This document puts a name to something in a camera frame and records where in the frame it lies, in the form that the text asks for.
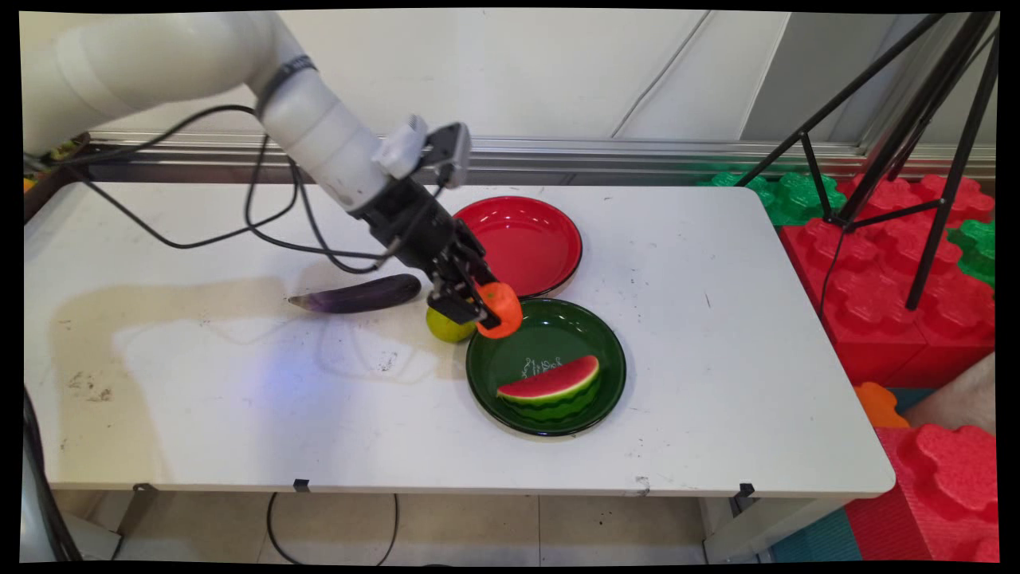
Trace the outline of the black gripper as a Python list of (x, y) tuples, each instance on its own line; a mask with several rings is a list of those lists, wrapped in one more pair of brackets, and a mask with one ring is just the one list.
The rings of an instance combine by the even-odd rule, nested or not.
[(455, 324), (481, 321), (487, 329), (503, 324), (484, 296), (498, 283), (484, 261), (481, 241), (462, 219), (454, 218), (437, 193), (412, 179), (387, 184), (375, 199), (351, 212), (386, 247), (380, 261), (397, 259), (431, 281), (427, 304)]

